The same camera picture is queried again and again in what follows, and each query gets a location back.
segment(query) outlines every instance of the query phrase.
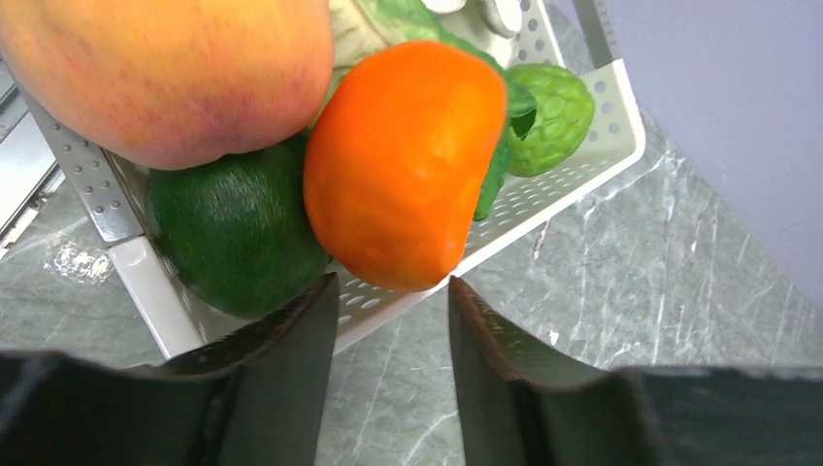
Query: plastic basket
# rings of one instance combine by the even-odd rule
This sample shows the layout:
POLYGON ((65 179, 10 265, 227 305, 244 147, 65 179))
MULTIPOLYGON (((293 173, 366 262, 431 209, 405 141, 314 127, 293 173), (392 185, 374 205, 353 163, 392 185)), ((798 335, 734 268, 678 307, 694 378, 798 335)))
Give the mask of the plastic basket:
MULTIPOLYGON (((512 62, 563 65, 543 3, 522 0, 520 6, 523 27, 512 62)), ((465 274, 642 156, 645 134, 640 113, 603 5, 600 0, 576 0, 576 10, 596 67, 582 77, 597 103, 591 132, 560 167, 532 179, 507 180, 489 219, 474 224, 454 275, 465 274)), ((158 255, 142 219, 146 170, 85 141, 21 91, 163 354, 172 357, 192 350, 247 323, 187 292, 158 255)), ((342 284, 336 352, 445 285, 419 293, 392 292, 362 283, 339 265, 330 267, 340 273, 342 284)))

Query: orange fruit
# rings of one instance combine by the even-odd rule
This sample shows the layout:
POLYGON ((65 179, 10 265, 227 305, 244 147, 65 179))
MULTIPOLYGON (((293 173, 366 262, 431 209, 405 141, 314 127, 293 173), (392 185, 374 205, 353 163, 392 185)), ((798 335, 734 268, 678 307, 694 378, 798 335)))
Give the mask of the orange fruit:
POLYGON ((342 80, 309 140, 314 234, 354 276, 430 288, 463 256, 507 114, 504 79, 432 41, 374 53, 342 80))

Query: green leaf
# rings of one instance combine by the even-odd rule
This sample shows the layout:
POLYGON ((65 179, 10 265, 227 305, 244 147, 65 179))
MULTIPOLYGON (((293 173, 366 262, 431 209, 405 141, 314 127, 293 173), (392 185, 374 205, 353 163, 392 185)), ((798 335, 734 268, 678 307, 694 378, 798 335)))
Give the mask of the green leaf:
POLYGON ((509 115, 511 117, 524 117, 537 110, 538 99, 528 87, 513 80, 508 73, 506 73, 506 85, 509 87, 509 115))
POLYGON ((503 131, 500 140, 497 142, 497 148, 494 149, 486 178, 483 179, 483 184, 480 187, 480 197, 475 206, 474 221, 482 221, 488 218, 492 207, 494 207, 494 200, 497 199, 503 183, 506 182, 506 172, 509 165, 511 165, 512 158, 507 132, 508 129, 503 131))
POLYGON ((529 112, 524 116, 515 116, 511 119, 511 129, 514 131, 514 135, 516 135, 520 140, 526 139, 526 136, 529 134, 529 131, 532 130, 532 127, 535 125, 535 118, 538 116, 537 109, 529 112))

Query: marble countertop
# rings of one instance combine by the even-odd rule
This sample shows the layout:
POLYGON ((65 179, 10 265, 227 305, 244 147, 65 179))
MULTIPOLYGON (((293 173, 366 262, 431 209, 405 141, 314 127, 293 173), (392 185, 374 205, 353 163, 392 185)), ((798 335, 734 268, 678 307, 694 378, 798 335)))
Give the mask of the marble countertop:
MULTIPOLYGON (((550 14, 571 68, 584 44, 550 14)), ((504 315, 600 367, 815 364, 823 322, 644 116, 643 159, 466 280, 504 315)), ((115 366, 162 360, 64 184, 0 260, 0 347, 115 366)), ((462 465, 439 292, 336 356, 319 465, 462 465)))

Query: purple wall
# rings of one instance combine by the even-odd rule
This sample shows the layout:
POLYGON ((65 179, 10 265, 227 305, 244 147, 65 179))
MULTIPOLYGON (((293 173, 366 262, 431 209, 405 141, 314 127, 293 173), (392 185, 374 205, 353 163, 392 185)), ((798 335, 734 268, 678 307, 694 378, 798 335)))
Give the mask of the purple wall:
POLYGON ((823 310, 823 1, 606 5, 641 106, 823 310))

